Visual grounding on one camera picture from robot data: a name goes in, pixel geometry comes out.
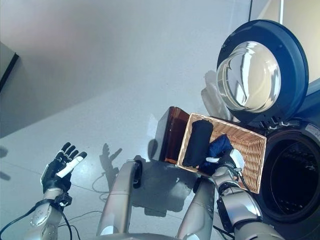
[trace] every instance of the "white fingertip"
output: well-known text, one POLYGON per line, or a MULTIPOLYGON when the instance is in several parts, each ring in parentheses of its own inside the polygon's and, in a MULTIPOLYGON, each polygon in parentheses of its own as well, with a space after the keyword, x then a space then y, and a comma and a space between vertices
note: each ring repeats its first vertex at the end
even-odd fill
POLYGON ((71 162, 68 162, 64 169, 57 172, 56 175, 60 178, 63 178, 68 173, 71 173, 71 171, 83 160, 84 158, 82 156, 77 156, 74 158, 71 162))

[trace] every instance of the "wall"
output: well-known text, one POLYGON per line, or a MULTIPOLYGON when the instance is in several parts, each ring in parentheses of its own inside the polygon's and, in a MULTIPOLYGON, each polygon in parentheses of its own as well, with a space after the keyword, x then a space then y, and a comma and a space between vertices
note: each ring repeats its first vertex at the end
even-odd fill
MULTIPOLYGON (((259 19, 278 21, 280 0, 269 0, 259 19)), ((283 25, 300 41, 309 66, 309 83, 320 77, 320 1, 284 0, 283 25)))

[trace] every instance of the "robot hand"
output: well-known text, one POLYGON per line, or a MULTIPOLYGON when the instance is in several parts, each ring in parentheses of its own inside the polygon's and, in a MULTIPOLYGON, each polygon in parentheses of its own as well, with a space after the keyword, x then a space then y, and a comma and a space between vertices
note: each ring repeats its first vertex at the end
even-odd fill
POLYGON ((67 142, 57 153, 54 160, 46 165, 41 176, 43 193, 52 188, 59 188, 65 193, 68 192, 71 186, 71 172, 87 156, 84 151, 77 155, 78 153, 76 147, 67 142))

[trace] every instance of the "floor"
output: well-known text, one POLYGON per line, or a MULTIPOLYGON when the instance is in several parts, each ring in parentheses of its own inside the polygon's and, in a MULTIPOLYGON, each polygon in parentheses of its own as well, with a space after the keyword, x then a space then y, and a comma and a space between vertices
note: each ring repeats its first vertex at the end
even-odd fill
MULTIPOLYGON (((150 160, 148 148, 168 107, 208 114, 204 76, 249 4, 1 0, 0 40, 20 59, 0 94, 0 226, 42 198, 41 173, 69 141, 88 153, 65 209, 69 219, 87 213, 70 221, 82 240, 96 234, 117 169, 136 155, 144 171, 129 230, 175 236, 196 176, 150 160)), ((29 221, 3 239, 21 239, 29 221)), ((68 239, 66 227, 59 239, 68 239)), ((220 235, 212 230, 211 239, 220 235)))

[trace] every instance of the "dark blue cloth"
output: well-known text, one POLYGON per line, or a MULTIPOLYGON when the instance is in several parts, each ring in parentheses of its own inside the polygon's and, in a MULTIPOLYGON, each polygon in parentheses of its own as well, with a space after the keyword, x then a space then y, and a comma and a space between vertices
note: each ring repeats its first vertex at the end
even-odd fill
MULTIPOLYGON (((229 152, 232 149, 234 149, 234 147, 231 145, 229 138, 226 134, 223 134, 210 143, 208 157, 220 158, 225 154, 225 152, 229 152)), ((212 175, 215 173, 217 167, 217 163, 204 161, 199 165, 198 170, 205 174, 212 175)))
POLYGON ((234 149, 234 147, 231 145, 229 138, 226 134, 223 134, 210 143, 208 157, 222 157, 226 151, 232 149, 234 149))

